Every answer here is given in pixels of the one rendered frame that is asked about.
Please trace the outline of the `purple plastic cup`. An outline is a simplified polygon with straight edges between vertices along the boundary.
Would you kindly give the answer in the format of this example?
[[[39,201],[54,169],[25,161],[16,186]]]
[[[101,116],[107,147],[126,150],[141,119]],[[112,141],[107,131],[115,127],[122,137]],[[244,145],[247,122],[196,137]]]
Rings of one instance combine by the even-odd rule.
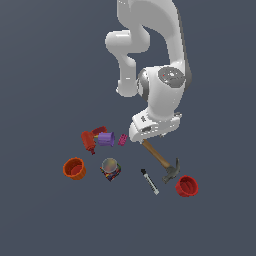
[[[113,147],[114,146],[114,141],[115,141],[115,136],[114,136],[113,132],[111,132],[111,133],[101,132],[98,135],[98,144],[100,146],[111,146],[111,147]]]

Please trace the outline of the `red power drill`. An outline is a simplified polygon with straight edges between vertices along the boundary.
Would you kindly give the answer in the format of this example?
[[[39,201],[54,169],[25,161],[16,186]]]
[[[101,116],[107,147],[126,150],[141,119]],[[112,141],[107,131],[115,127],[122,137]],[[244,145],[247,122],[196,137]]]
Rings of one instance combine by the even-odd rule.
[[[83,145],[85,146],[86,150],[87,151],[90,151],[92,155],[95,154],[95,141],[94,141],[94,136],[95,136],[95,133],[93,131],[89,132],[89,131],[84,131],[82,134],[81,134],[81,139],[82,139],[82,142],[83,142]]]

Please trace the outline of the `white marker with black cap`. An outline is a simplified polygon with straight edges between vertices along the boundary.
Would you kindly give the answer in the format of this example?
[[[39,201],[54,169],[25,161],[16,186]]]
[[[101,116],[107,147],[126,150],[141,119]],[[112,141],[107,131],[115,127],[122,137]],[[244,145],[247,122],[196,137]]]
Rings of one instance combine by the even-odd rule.
[[[151,187],[153,193],[155,195],[159,194],[159,190],[157,189],[156,185],[154,184],[154,182],[151,180],[150,176],[148,175],[148,173],[146,172],[145,169],[141,169],[141,173],[143,175],[143,177],[146,179],[146,181],[148,182],[149,186]]]

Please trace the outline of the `colourful can with grey lid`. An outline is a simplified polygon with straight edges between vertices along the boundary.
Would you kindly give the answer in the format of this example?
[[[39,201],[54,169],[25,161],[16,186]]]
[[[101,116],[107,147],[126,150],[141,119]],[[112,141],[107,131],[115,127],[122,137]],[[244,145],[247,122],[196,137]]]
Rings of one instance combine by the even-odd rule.
[[[106,158],[102,162],[100,170],[108,181],[112,181],[121,173],[121,166],[114,158]]]

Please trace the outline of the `orange plastic cup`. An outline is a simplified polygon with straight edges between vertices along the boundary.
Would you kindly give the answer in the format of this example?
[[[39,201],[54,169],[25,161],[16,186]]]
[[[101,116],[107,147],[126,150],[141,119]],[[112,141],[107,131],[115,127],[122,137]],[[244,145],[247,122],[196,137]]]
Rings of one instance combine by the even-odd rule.
[[[63,173],[72,180],[81,180],[86,175],[84,162],[80,158],[71,158],[63,166]]]

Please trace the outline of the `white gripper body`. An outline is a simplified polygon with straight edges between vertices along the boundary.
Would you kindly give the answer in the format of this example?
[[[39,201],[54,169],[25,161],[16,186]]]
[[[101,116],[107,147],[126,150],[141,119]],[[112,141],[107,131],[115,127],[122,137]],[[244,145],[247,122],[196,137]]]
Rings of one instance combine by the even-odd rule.
[[[132,117],[129,138],[132,142],[142,142],[151,137],[163,137],[179,127],[181,117],[182,114],[178,112],[174,114],[171,120],[152,121],[146,112],[140,112]]]

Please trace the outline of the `red plastic cup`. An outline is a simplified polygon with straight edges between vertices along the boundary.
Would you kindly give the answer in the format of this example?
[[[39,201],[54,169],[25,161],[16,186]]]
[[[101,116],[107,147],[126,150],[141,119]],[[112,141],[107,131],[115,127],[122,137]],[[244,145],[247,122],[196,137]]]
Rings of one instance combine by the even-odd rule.
[[[175,189],[181,197],[195,196],[198,193],[198,183],[194,178],[184,175],[178,180]]]

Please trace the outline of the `red cylindrical block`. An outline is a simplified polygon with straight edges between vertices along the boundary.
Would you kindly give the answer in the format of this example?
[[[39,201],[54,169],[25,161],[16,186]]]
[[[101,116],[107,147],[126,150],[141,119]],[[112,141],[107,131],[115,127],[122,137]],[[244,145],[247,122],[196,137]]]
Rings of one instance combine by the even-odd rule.
[[[98,128],[93,129],[91,132],[92,132],[92,134],[93,134],[94,136],[97,136],[97,135],[99,135],[101,132],[107,133],[107,128],[106,128],[105,126],[101,126],[101,127],[98,127]]]

